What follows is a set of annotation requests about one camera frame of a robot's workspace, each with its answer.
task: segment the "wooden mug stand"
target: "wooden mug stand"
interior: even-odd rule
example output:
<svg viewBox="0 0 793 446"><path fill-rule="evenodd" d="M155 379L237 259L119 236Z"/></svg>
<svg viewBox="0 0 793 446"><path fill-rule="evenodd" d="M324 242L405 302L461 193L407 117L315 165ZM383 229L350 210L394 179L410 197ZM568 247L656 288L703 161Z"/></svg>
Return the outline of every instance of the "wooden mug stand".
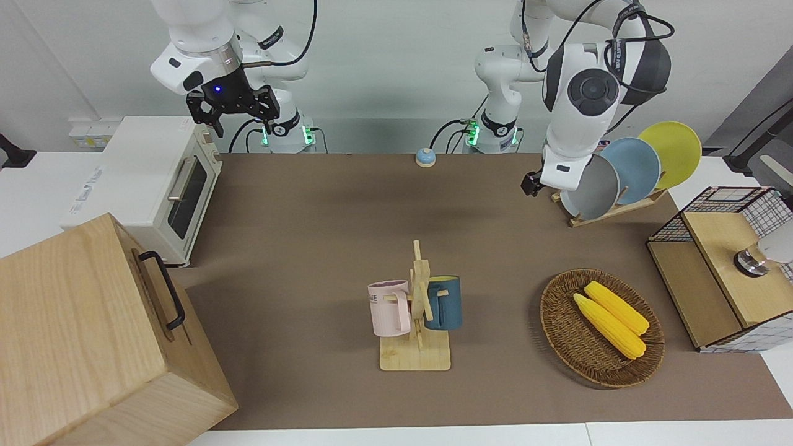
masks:
<svg viewBox="0 0 793 446"><path fill-rule="evenodd" d="M413 241L413 268L410 270L412 327L402 336L380 338L380 369L383 371L445 371L451 368L449 332L424 327L424 317L434 315L427 296L430 283L430 262L421 258L419 241ZM386 300L396 301L396 296Z"/></svg>
<svg viewBox="0 0 793 446"><path fill-rule="evenodd" d="M665 174L665 173L666 173L666 172L661 172L661 176L659 177L659 181L661 180L661 178L664 178L664 174ZM625 187L624 187L624 188L623 188L623 189L622 189L622 190L619 192L619 196L617 197L617 200L619 200L620 198L622 198L622 197L623 197L623 195L624 195L624 194L625 194L627 191L628 191L628 187L627 187L627 186L625 186ZM609 209L609 211L608 211L608 212L606 212L606 213L605 213L605 214L604 214L602 217L600 217L600 218L594 218L594 219L592 219L592 220L584 220L584 219L582 219L582 218L581 218L581 215L580 215L580 214L578 214L578 215L574 216L573 218L571 218L571 219L570 219L570 221L568 221L568 223L567 223L567 224L568 224L568 225L569 225L571 228L577 228L577 227L579 227L579 226L589 225L590 223L595 223L596 221L602 221L602 220L605 220L605 219L607 219L607 218L611 218L611 217L614 217L614 216L617 216L617 215L620 215L620 214L623 214L623 213L626 213L626 212L630 212L630 211L632 211L632 210L637 210L637 209L641 209L641 208L643 208L643 207L647 207L647 206L650 206L650 205L654 205L654 204L655 204L655 203L656 203L656 202L657 202L659 199L661 199L661 197L663 197L664 195L666 195L667 191L668 191L668 189L656 189L656 190L654 190L652 193L650 193L650 195L647 195L647 197L646 197L646 198L643 198L642 200L639 200L638 202L631 203L631 204L629 204L629 205L618 205L618 204L614 204L614 205L611 207L611 209ZM554 201L554 203L561 202L561 195L560 195L560 193L561 193L561 192L559 192L559 191L557 191L557 192L553 193L553 194L550 196L550 199L551 199L551 200L553 200L553 201Z"/></svg>

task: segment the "plate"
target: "plate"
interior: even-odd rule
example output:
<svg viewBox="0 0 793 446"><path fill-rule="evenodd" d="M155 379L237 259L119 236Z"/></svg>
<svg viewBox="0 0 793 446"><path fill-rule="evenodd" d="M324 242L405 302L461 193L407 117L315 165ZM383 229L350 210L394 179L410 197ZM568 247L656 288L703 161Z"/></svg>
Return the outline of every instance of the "plate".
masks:
<svg viewBox="0 0 793 446"><path fill-rule="evenodd" d="M559 196L565 210L582 220L595 220L608 212L619 196L619 177L605 158L593 155L584 168L578 189L563 190Z"/></svg>
<svg viewBox="0 0 793 446"><path fill-rule="evenodd" d="M653 146L661 160L665 173L658 181L659 189L668 189L687 180L702 158L699 136L682 122L658 122L641 132L639 139Z"/></svg>
<svg viewBox="0 0 793 446"><path fill-rule="evenodd" d="M617 204L641 201L653 192L661 177L661 160L653 147L638 138L622 138L606 146L600 156L608 160L619 177L619 185L627 187Z"/></svg>
<svg viewBox="0 0 793 446"><path fill-rule="evenodd" d="M584 287L597 280L625 299L649 321L642 340L645 354L627 359L581 314L573 293L586 295ZM595 269L577 269L554 277L540 299L542 331L559 358L585 379L601 386L622 388L645 382L661 365L665 344L661 324L647 302L622 280Z"/></svg>

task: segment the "white toaster oven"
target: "white toaster oven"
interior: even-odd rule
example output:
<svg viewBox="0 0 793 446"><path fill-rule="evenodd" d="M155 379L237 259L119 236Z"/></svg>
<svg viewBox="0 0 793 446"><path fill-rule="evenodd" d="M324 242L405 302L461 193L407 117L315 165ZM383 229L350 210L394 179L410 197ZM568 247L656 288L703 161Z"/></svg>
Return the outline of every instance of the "white toaster oven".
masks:
<svg viewBox="0 0 793 446"><path fill-rule="evenodd" d="M86 178L63 229L110 212L147 250L188 264L222 162L189 117L126 117Z"/></svg>

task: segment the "pink mug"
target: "pink mug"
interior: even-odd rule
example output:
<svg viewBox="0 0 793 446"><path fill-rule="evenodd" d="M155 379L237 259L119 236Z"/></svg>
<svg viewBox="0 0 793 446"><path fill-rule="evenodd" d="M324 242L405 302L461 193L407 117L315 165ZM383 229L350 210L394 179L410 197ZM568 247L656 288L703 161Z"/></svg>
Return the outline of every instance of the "pink mug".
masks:
<svg viewBox="0 0 793 446"><path fill-rule="evenodd" d="M386 280L369 285L369 308L375 336L399 336L410 333L408 281Z"/></svg>

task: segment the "cable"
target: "cable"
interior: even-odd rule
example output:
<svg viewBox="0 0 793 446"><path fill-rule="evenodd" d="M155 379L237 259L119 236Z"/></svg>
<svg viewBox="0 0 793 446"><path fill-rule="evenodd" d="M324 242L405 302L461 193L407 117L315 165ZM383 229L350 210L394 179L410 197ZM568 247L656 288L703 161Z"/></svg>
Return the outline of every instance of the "cable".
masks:
<svg viewBox="0 0 793 446"><path fill-rule="evenodd" d="M303 47L303 51L300 53L298 57L294 60L290 60L289 62L273 62L271 65L275 65L276 67L284 67L286 65L294 65L295 63L300 62L300 59L303 59L305 53L308 52L308 47L311 46L311 41L314 39L314 29L316 28L316 11L317 11L317 0L314 0L314 14L311 19L311 30L308 31L308 39L305 41L305 46Z"/></svg>
<svg viewBox="0 0 793 446"><path fill-rule="evenodd" d="M735 151L738 150L739 147L741 147L741 144L743 144L749 138L749 136L751 136L752 133L754 133L755 130L759 129L761 125L763 125L767 120L771 119L772 116L774 116L775 114L779 113L780 110L785 108L785 106L787 106L791 102L793 102L793 98L790 98L787 101L785 101L784 104L782 104L781 106L777 107L776 110L774 110L771 113L769 113L768 116L764 117L763 121L758 122L757 125L752 127L752 129L749 130L748 133L746 133L746 136L744 136L743 139L740 142L738 142L738 144L735 144L735 148L733 148L730 151L730 153L727 154L727 156L732 156L735 153Z"/></svg>
<svg viewBox="0 0 793 446"><path fill-rule="evenodd" d="M529 36L529 31L526 29L526 0L522 0L522 2L523 2L523 11L521 12L520 15L520 27L523 29L523 50L526 52L526 56L528 56L529 58L529 63L531 64L531 67L534 68L534 70L538 73L544 73L548 71L548 69L547 68L544 68L542 70L537 69L537 66L534 65L534 57L532 56L534 53L529 52L529 49L531 49L531 40L527 39L527 37Z"/></svg>
<svg viewBox="0 0 793 446"><path fill-rule="evenodd" d="M567 34L565 34L565 38L561 40L561 43L559 44L559 48L565 46L565 43L567 42L567 38L570 37L570 34L573 33L573 30L576 28L576 25L578 25L581 22L581 19L584 18L584 14L586 14L587 11L592 9L592 7L594 5L597 5L598 3L602 2L602 1L603 0L594 0L592 3L589 3L587 5L587 7L584 8L583 11L581 11L580 14L578 14L578 17L576 17L576 20L573 21L572 25L570 25L570 29L567 30Z"/></svg>
<svg viewBox="0 0 793 446"><path fill-rule="evenodd" d="M325 153L330 153L328 151L328 139L327 137L325 137L325 131L320 129L319 127L311 127L311 131L322 133L322 144L325 146Z"/></svg>
<svg viewBox="0 0 793 446"><path fill-rule="evenodd" d="M606 132L603 135L606 136L607 134L611 133L611 131L619 127L619 125L622 124L623 121L625 121L625 119L628 118L628 116L630 116L630 114L634 112L634 110L639 108L640 105L641 104L634 104L634 106L632 106L630 110L626 111L625 114L623 114L623 117L619 118L619 121L617 121L617 123L614 124L609 130L606 130Z"/></svg>
<svg viewBox="0 0 793 446"><path fill-rule="evenodd" d="M487 102L487 101L488 101L488 97L489 97L489 96L490 96L490 93L487 93L487 94L485 95L485 98L484 98L484 99L482 99L482 103L481 103L481 104L479 104L479 106L477 107L477 110L476 110L476 111L474 111L474 112L473 112L473 114L471 115L471 119L476 119L476 118L477 118L477 113L479 113L479 110L482 110L482 107L484 107L484 106L485 106L485 102ZM459 146L459 145L460 145L460 141L462 141L462 137L463 137L463 135L460 135L460 137L457 139L457 142L456 142L456 143L454 143L454 148L452 148L452 149L451 149L451 152L452 152L452 153L454 153L454 152L457 150L457 146Z"/></svg>
<svg viewBox="0 0 793 446"><path fill-rule="evenodd" d="M251 146L248 144L248 138L251 137L251 133L262 133L261 129L253 129L248 130L247 135L245 135L245 153L251 153Z"/></svg>
<svg viewBox="0 0 793 446"><path fill-rule="evenodd" d="M449 121L446 124L442 125L441 128L438 129L437 132L435 132L435 136L432 137L432 142L430 143L430 149L432 149L432 147L435 146L435 140L438 139L438 136L440 136L441 132L445 130L446 127L455 124L467 124L467 123L468 121L465 119L454 119L453 121Z"/></svg>
<svg viewBox="0 0 793 446"><path fill-rule="evenodd" d="M526 130L523 130L523 127L518 127L518 129L515 132L516 133L520 132L520 139L518 140L518 148L515 149L515 153L517 153L518 150L520 150L521 143L523 143L523 137L526 136Z"/></svg>
<svg viewBox="0 0 793 446"><path fill-rule="evenodd" d="M616 70L616 68L614 66L614 61L609 62L609 60L608 60L609 52L611 52L611 49L614 47L614 44L616 44L618 42L650 42L650 41L653 41L653 40L668 39L668 38L670 38L670 37L675 35L675 27L672 26L672 24L669 23L668 21L662 20L662 19L660 19L658 17L655 17L655 16L651 16L651 15L646 14L646 13L644 13L642 16L644 18L646 18L647 20L649 20L649 21L654 21L656 23L660 23L663 26L666 26L669 29L669 32L666 33L666 34L661 34L660 36L628 37L626 39L618 39L618 38L608 39L608 40L606 40L606 48L603 49L603 60L606 63L606 68L608 69L608 72L611 73L617 79L617 82L622 87L625 87L626 89L631 90L631 91L635 91L637 93L653 94L653 95L661 94L661 93L664 93L666 91L666 87L661 88L660 90L644 90L642 88L633 87L631 85L628 85L627 83L624 83L622 76L620 76L619 73L617 73L617 70Z"/></svg>
<svg viewBox="0 0 793 446"><path fill-rule="evenodd" d="M460 133L460 137L462 138L463 134L465 134L467 132L468 132L468 130L466 128L466 129L458 130L457 132L452 133L451 136L449 136L449 140L446 142L446 153L449 153L449 146L451 146L451 141L454 139L454 135Z"/></svg>
<svg viewBox="0 0 793 446"><path fill-rule="evenodd" d="M231 153L232 150L234 150L234 143L237 142L237 138L239 138L239 134L243 132L243 129L254 122L256 122L256 119L249 119L237 129L237 132L234 133L234 137L232 138L232 143L228 145L228 153Z"/></svg>

